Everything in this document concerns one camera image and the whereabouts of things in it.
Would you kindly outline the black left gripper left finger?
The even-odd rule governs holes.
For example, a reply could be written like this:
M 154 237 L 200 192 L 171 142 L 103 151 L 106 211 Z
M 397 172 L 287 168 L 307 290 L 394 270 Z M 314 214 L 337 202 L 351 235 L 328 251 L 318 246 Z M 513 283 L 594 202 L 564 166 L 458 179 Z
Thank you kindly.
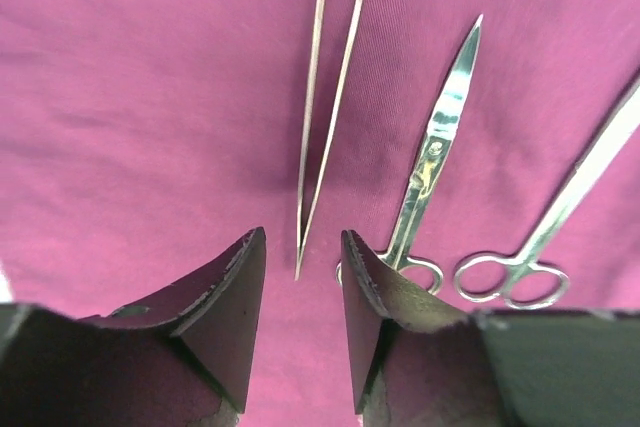
M 108 316 L 1 308 L 5 426 L 234 426 L 246 409 L 266 235 Z

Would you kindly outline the steel surgical scissors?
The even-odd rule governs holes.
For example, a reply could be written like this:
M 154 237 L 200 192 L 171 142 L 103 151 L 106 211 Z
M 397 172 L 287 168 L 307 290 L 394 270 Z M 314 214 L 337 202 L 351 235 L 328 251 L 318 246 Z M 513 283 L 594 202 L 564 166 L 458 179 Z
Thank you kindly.
M 634 78 L 618 97 L 607 118 L 592 136 L 536 226 L 512 255 L 477 252 L 457 265 L 453 285 L 457 293 L 473 303 L 501 298 L 515 310 L 537 310 L 552 306 L 569 290 L 570 278 L 558 267 L 544 264 L 540 257 L 554 236 L 599 181 L 603 173 L 639 127 L 639 79 Z M 504 269 L 501 280 L 488 290 L 473 292 L 463 286 L 464 275 L 476 266 L 495 263 Z M 545 273 L 556 279 L 549 293 L 527 301 L 516 300 L 513 290 L 526 277 Z

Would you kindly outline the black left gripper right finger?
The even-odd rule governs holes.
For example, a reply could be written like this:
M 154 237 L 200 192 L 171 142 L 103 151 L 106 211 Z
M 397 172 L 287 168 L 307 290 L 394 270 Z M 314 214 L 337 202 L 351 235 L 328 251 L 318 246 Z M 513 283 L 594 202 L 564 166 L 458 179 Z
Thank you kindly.
M 341 235 L 355 412 L 367 426 L 635 426 L 639 316 L 461 311 Z

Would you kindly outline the purple cloth wrap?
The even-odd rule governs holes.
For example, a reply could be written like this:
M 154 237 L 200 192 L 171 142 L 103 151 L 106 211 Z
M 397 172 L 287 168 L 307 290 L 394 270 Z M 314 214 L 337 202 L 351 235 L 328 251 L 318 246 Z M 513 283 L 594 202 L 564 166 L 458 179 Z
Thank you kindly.
M 353 426 L 340 234 L 387 244 L 479 14 L 413 252 L 515 251 L 639 66 L 639 0 L 1 0 L 1 260 L 107 314 L 261 226 L 245 426 Z

